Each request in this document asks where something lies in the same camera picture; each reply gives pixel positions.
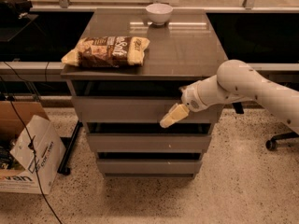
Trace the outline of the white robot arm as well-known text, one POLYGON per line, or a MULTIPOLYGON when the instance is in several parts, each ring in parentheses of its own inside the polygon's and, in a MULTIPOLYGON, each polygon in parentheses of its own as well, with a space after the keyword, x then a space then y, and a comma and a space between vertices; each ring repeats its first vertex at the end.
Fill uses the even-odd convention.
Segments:
POLYGON ((187 118, 191 111, 253 100, 299 133, 299 92, 264 78, 242 61, 225 61, 215 76, 185 86, 181 92, 181 103, 174 104, 161 119, 163 128, 187 118))

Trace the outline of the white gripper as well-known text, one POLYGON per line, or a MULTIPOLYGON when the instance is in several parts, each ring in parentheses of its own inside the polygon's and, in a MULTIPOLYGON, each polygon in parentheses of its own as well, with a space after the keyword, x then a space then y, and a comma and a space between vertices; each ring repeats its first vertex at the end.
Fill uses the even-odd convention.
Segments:
POLYGON ((168 128, 185 119, 189 115, 190 110, 192 112, 199 112, 203 109, 203 103, 200 101, 196 83, 182 86, 179 90, 181 91, 181 101, 183 104, 174 104, 170 108, 160 121, 162 128, 168 128))

